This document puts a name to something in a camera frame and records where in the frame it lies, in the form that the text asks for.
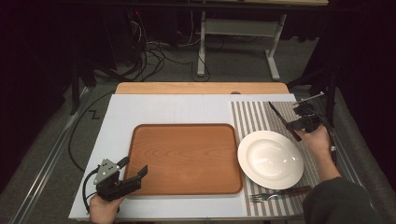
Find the black wire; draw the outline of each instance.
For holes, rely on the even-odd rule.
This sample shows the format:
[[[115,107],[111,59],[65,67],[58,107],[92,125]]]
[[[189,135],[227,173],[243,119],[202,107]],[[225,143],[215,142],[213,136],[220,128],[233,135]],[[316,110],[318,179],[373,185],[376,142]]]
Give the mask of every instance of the black wire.
[[[78,168],[81,172],[84,172],[85,170],[84,170],[83,168],[81,168],[81,166],[79,166],[79,165],[77,164],[76,160],[74,159],[74,157],[73,157],[73,155],[72,155],[72,150],[71,150],[71,143],[72,143],[72,140],[73,140],[74,133],[75,133],[76,128],[77,128],[79,122],[81,121],[82,117],[87,113],[87,111],[91,108],[91,106],[93,106],[96,102],[98,102],[99,100],[105,98],[107,95],[109,95],[109,94],[111,94],[111,93],[114,93],[114,91],[110,91],[110,92],[106,93],[105,95],[99,97],[99,98],[96,99],[95,101],[93,101],[93,102],[84,110],[84,112],[82,112],[81,116],[80,116],[80,117],[78,118],[78,120],[77,120],[76,125],[75,125],[74,128],[73,128],[73,131],[72,131],[71,134],[70,134],[69,143],[68,143],[68,146],[67,146],[67,151],[68,151],[68,153],[69,153],[70,159],[72,160],[72,162],[77,166],[77,168]]]
[[[87,212],[88,212],[88,213],[90,212],[90,206],[88,205],[88,202],[87,202],[88,197],[86,196],[85,190],[86,190],[86,188],[87,188],[87,182],[88,182],[88,180],[90,179],[90,177],[91,177],[92,175],[98,173],[99,167],[100,167],[100,166],[98,165],[98,167],[97,167],[96,169],[92,170],[92,171],[87,175],[87,177],[85,177],[85,179],[84,179],[84,184],[82,185],[82,200],[84,201],[85,209],[87,209]]]

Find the wooden tray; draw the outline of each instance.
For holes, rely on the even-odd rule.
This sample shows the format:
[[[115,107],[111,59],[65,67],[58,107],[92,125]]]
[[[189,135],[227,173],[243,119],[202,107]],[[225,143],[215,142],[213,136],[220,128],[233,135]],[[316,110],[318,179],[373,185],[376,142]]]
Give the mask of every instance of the wooden tray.
[[[148,165],[131,195],[233,194],[242,189],[233,126],[142,124],[134,129],[124,178]]]

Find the person's arm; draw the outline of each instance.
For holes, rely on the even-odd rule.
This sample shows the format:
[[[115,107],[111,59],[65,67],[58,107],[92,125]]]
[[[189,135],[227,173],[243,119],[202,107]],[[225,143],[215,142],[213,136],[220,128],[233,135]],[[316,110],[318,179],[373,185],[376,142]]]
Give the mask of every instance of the person's arm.
[[[303,140],[304,147],[314,157],[318,169],[319,182],[341,176],[332,162],[330,139],[324,126],[320,125],[312,133],[296,132]]]
[[[97,224],[112,224],[124,199],[125,197],[122,197],[108,202],[95,194],[90,199],[90,221]]]
[[[342,178],[332,162],[326,128],[319,126],[312,133],[296,132],[315,160],[320,182],[303,201],[305,223],[381,223],[366,190]]]

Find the striped placemat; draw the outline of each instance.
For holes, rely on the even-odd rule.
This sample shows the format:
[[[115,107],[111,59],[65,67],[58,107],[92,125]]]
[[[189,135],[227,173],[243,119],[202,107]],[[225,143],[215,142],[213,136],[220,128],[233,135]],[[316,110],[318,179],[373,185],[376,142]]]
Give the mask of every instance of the striped placemat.
[[[295,115],[292,102],[271,102],[287,121],[293,121],[299,117]],[[288,137],[300,149],[304,160],[304,174],[295,185],[314,187],[318,183],[318,173],[314,161],[308,154],[301,142],[297,142],[285,129],[280,119],[268,105],[268,102],[231,102],[233,112],[233,126],[239,142],[249,133],[256,131],[272,131]],[[273,198],[265,203],[251,203],[248,195],[257,193],[271,193],[272,189],[266,189],[251,181],[246,175],[243,177],[244,198],[246,204],[246,216],[260,217],[289,217],[303,212],[302,201],[305,194]]]

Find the black curtain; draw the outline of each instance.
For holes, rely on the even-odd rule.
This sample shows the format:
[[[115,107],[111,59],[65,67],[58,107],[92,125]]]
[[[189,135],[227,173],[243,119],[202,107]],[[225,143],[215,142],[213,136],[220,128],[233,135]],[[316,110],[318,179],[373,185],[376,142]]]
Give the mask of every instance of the black curtain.
[[[345,1],[358,14],[333,17],[304,74],[320,68],[335,71],[337,86],[361,134],[389,183],[396,189],[394,127],[396,109],[396,15],[390,0]],[[318,84],[322,77],[311,80]]]
[[[0,5],[2,178],[7,185],[46,120],[63,104],[70,76],[50,5]]]

